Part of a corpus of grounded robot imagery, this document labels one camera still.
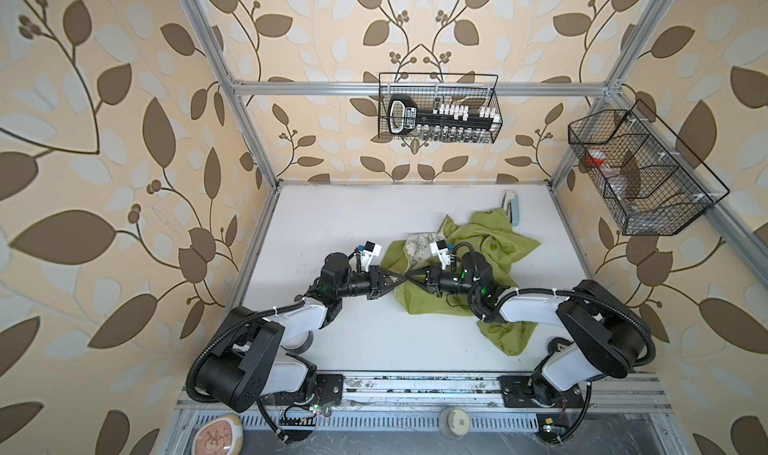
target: wallpaper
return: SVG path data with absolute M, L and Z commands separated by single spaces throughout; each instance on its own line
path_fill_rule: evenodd
M 723 203 L 763 241 L 767 1 L 676 0 L 624 86 L 726 182 Z M 768 453 L 768 291 L 704 218 L 673 237 L 619 235 L 584 171 L 574 167 L 558 198 L 598 281 L 651 327 L 659 356 L 650 368 L 692 450 Z
M 176 0 L 0 29 L 0 452 L 149 453 L 266 187 Z
M 584 97 L 502 97 L 493 144 L 403 142 L 378 132 L 378 103 L 344 96 L 253 96 L 256 131 L 279 179 L 309 182 L 548 180 Z
M 200 0 L 230 72 L 360 81 L 364 72 L 600 82 L 648 0 Z

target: green garment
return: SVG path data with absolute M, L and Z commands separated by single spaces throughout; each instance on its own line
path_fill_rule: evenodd
M 512 225 L 502 209 L 475 212 L 465 226 L 457 226 L 451 217 L 446 216 L 440 227 L 440 232 L 446 237 L 446 242 L 449 245 L 457 245 L 462 241 L 469 242 L 475 250 L 480 251 L 485 256 L 493 268 L 494 280 L 501 285 L 510 287 L 517 286 L 512 277 L 509 276 L 512 263 L 522 259 L 540 245 L 534 239 L 513 233 Z M 381 267 L 405 273 L 414 268 L 438 263 L 438 259 L 433 257 L 421 264 L 409 267 L 404 246 L 404 240 L 394 241 L 387 249 Z M 466 247 L 462 247 L 458 249 L 458 254 L 463 255 L 465 251 L 467 251 Z M 464 297 L 437 298 L 411 282 L 406 282 L 397 288 L 395 299 L 411 315 L 474 316 L 466 306 Z M 480 332 L 507 355 L 518 355 L 525 349 L 535 326 L 536 324 L 531 322 L 503 324 L 478 322 Z

